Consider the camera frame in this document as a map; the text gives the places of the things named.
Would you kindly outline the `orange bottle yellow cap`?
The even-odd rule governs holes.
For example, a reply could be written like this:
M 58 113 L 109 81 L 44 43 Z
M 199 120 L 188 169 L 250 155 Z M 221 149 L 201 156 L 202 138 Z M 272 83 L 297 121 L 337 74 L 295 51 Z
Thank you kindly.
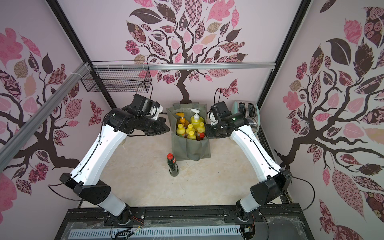
M 190 139 L 190 140 L 197 140 L 196 132 L 195 131 L 189 131 L 188 135 L 187 135 L 187 138 Z
M 191 135 L 195 135 L 196 134 L 196 130 L 194 129 L 193 125 L 192 124 L 189 124 L 188 127 L 186 128 L 186 134 L 188 136 L 191 136 Z
M 200 135 L 201 133 L 206 132 L 206 127 L 204 122 L 200 122 L 198 127 L 197 127 L 197 133 Z
M 186 129 L 184 128 L 183 124 L 178 124 L 176 134 L 179 137 L 185 138 L 187 136 Z

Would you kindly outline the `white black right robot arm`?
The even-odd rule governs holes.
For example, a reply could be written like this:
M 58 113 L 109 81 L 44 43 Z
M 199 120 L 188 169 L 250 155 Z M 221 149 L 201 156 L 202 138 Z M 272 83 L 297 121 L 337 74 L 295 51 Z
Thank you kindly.
M 263 148 L 253 132 L 254 119 L 242 113 L 231 113 L 225 102 L 211 106 L 206 127 L 208 139 L 229 137 L 235 141 L 251 163 L 259 182 L 250 193 L 236 203 L 238 218 L 246 222 L 252 212 L 282 196 L 295 177 L 290 170 L 283 170 Z

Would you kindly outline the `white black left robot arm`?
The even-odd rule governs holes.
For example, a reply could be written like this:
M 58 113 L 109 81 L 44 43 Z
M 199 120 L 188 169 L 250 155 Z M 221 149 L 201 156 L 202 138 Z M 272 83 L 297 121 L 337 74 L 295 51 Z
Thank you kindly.
M 104 209 L 119 224 L 131 219 L 131 208 L 118 198 L 101 174 L 117 147 L 135 130 L 144 136 L 158 136 L 170 131 L 166 119 L 160 117 L 160 103 L 139 94 L 131 104 L 114 108 L 106 114 L 95 142 L 82 161 L 70 172 L 63 173 L 60 184 L 72 189 L 83 201 Z

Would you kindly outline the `red soap bottle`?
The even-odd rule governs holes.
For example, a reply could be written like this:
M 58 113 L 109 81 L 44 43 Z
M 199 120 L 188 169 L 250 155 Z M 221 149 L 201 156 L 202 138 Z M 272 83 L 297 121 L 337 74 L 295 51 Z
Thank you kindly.
M 205 138 L 205 133 L 198 133 L 197 134 L 197 141 L 202 141 Z

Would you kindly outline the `green fabric shopping bag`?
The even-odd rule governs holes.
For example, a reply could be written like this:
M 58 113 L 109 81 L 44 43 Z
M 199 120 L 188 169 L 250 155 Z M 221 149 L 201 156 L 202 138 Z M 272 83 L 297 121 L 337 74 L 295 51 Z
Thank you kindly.
M 191 104 L 173 104 L 172 107 L 167 108 L 167 116 L 171 128 L 171 146 L 172 153 L 176 161 L 193 160 L 199 161 L 211 157 L 210 140 L 206 137 L 201 140 L 191 140 L 177 136 L 177 119 L 176 113 L 184 113 L 187 120 L 193 116 L 191 109 L 200 111 L 199 115 L 203 117 L 204 121 L 207 118 L 207 105 L 193 102 Z

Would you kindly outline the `large orange pump soap bottle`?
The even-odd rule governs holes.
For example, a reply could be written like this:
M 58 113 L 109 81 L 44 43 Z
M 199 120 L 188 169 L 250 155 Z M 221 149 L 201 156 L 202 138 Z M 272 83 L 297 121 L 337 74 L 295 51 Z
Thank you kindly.
M 177 116 L 177 127 L 181 124 L 185 129 L 187 129 L 190 122 L 185 118 L 185 114 L 180 112 L 175 113 L 175 115 Z

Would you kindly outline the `yellow pump soap bottle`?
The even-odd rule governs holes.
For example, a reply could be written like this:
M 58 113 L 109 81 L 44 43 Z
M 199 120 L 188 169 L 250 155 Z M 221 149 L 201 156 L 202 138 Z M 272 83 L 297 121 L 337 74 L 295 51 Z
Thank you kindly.
M 205 123 L 205 120 L 203 117 L 200 116 L 200 111 L 197 109 L 191 109 L 191 111 L 194 113 L 191 117 L 191 124 L 193 128 L 196 130 L 199 126 L 200 123 Z

